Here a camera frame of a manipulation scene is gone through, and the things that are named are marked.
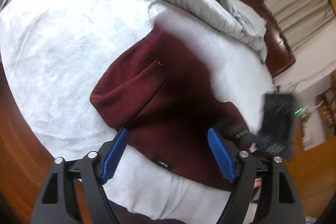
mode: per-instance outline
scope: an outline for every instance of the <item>black device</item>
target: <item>black device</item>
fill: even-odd
[[[214,127],[224,139],[236,139],[242,145],[254,142],[257,148],[256,155],[291,159],[294,156],[296,110],[297,101],[292,94],[266,93],[264,117],[258,135],[250,133],[247,128],[232,121],[220,120]]]

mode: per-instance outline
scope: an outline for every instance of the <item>wooden floor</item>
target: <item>wooden floor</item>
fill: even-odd
[[[336,190],[336,138],[308,151],[298,143],[295,160],[286,163],[305,213],[318,217]],[[39,188],[53,157],[23,119],[0,63],[0,194],[20,223],[29,223]],[[84,223],[92,223],[82,185],[76,193]]]

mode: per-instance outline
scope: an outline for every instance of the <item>green led light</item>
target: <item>green led light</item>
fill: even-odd
[[[301,110],[303,110],[303,107],[301,107],[300,109],[298,109],[294,114],[299,113]]]

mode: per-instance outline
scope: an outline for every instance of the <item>wooden headboard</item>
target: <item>wooden headboard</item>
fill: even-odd
[[[261,17],[267,20],[266,34],[264,37],[268,49],[266,66],[272,77],[276,77],[295,63],[295,57],[289,49],[277,22],[264,5],[263,0],[241,1],[251,6]]]

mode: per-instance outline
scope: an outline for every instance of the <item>metal screw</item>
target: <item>metal screw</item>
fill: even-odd
[[[55,159],[56,164],[60,164],[60,163],[62,163],[62,161],[63,161],[62,157],[58,157],[58,158]]]
[[[96,151],[91,151],[87,156],[91,159],[94,159],[97,155],[98,153]]]
[[[241,156],[241,157],[243,157],[243,158],[247,158],[248,156],[249,156],[249,154],[248,154],[248,152],[246,152],[246,151],[240,151],[239,152],[239,155]]]
[[[274,157],[274,161],[277,162],[277,163],[281,163],[282,162],[282,158],[276,156],[276,157]]]

